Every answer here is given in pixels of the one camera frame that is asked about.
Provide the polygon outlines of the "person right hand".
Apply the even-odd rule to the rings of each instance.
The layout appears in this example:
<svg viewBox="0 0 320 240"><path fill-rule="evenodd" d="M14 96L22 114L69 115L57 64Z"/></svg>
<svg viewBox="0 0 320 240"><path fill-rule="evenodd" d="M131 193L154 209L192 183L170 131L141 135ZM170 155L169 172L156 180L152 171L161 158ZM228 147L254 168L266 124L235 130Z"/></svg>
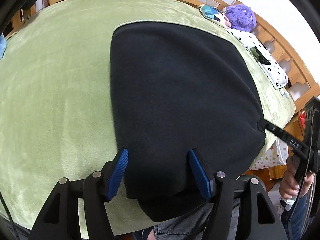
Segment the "person right hand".
<svg viewBox="0 0 320 240"><path fill-rule="evenodd" d="M293 163L292 157L287 158L286 166L287 170L284 172L283 179L280 183L279 193L282 198L291 199L292 197L296 196L299 191L299 182L295 180L297 168ZM302 198L308 193L310 187L313 184L314 178L315 176L313 173L307 173L303 188L300 193L300 198Z"/></svg>

